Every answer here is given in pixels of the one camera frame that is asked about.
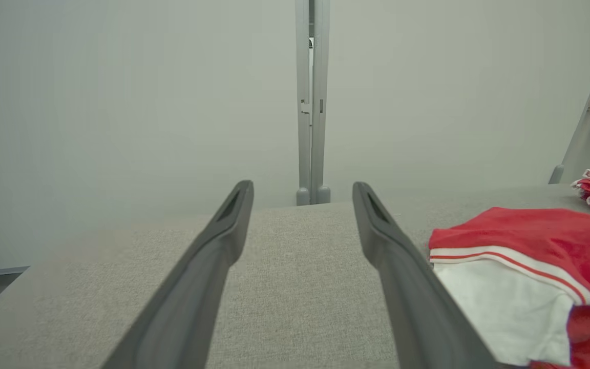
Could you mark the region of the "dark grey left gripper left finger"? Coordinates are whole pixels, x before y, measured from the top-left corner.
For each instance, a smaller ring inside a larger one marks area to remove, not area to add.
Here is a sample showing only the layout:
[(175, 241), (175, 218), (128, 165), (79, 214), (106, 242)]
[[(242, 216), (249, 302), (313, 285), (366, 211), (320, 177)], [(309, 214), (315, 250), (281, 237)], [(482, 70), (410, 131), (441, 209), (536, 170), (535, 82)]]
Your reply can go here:
[(254, 185), (242, 180), (192, 241), (104, 368), (204, 368), (229, 269), (243, 254)]

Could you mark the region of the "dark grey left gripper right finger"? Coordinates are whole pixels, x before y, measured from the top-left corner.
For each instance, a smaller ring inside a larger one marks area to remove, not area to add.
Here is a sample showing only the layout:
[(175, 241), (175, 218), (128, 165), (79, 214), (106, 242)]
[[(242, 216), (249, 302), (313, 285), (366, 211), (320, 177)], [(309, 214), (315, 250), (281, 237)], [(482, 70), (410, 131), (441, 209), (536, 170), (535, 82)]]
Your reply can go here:
[(365, 182), (352, 187), (363, 254), (378, 271), (400, 368), (497, 368), (429, 262)]

